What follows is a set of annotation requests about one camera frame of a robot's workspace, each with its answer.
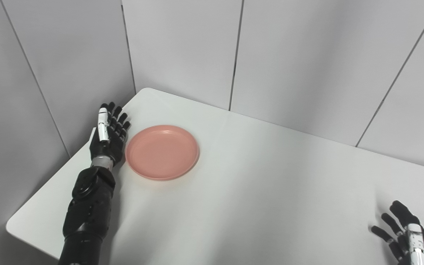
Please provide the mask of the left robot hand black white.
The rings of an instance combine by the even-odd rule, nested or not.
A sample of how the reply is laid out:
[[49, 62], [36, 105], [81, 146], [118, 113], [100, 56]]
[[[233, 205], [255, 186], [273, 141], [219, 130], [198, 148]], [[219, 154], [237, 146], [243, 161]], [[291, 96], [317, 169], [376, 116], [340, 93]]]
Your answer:
[[91, 166], [111, 171], [122, 160], [130, 126], [128, 114], [121, 106], [114, 102], [101, 104], [89, 146]]

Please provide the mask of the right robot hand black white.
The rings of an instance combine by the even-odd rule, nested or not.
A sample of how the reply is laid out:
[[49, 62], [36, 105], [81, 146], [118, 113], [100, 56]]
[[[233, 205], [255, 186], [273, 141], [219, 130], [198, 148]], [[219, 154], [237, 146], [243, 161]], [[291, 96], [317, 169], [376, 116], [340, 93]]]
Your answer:
[[398, 200], [392, 202], [389, 210], [392, 215], [382, 213], [381, 219], [391, 228], [394, 236], [376, 225], [370, 227], [370, 232], [388, 245], [397, 264], [424, 265], [424, 228], [419, 218]]

